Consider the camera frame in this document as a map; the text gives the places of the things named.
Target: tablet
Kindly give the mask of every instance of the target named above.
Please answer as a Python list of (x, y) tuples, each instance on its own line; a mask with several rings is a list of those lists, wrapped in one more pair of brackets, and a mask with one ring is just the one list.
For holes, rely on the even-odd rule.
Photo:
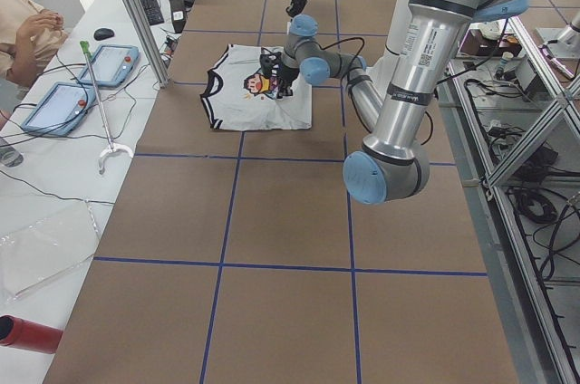
[(79, 125), (95, 100), (92, 87), (57, 82), (34, 107), (21, 128), (33, 135), (66, 135)]
[[(103, 88), (118, 87), (127, 79), (138, 59), (139, 49), (135, 46), (101, 44), (91, 59), (97, 85)], [(79, 76), (79, 82), (83, 85), (92, 85), (86, 65)]]

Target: blue tablet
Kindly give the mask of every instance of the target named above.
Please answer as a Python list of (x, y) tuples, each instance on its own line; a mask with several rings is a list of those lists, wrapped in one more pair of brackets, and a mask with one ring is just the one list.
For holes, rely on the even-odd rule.
[(21, 128), (33, 135), (64, 136), (78, 126), (95, 100), (92, 87), (57, 82)]
[[(118, 87), (127, 79), (138, 59), (139, 49), (135, 46), (101, 44), (92, 54), (91, 60), (97, 85), (103, 88)], [(79, 81), (83, 85), (92, 85), (86, 65), (82, 69)]]

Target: red cylinder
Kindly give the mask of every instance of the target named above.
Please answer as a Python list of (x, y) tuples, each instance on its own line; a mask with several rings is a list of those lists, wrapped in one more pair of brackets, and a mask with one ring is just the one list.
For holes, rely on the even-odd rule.
[(0, 317), (0, 345), (54, 354), (63, 331), (14, 316)]

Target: clear plastic sheet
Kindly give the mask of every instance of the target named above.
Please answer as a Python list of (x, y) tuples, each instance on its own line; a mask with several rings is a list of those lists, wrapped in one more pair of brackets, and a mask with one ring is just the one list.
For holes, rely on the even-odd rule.
[(90, 260), (99, 232), (83, 202), (0, 238), (0, 303), (14, 301)]

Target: computer mouse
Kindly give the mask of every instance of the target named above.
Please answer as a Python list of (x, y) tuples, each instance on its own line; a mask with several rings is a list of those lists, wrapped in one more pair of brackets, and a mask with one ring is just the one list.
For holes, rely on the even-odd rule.
[(114, 35), (115, 35), (115, 32), (112, 29), (99, 28), (94, 32), (94, 34), (92, 36), (94, 37), (95, 40), (97, 40), (99, 42), (100, 40), (105, 40), (107, 38), (111, 38)]

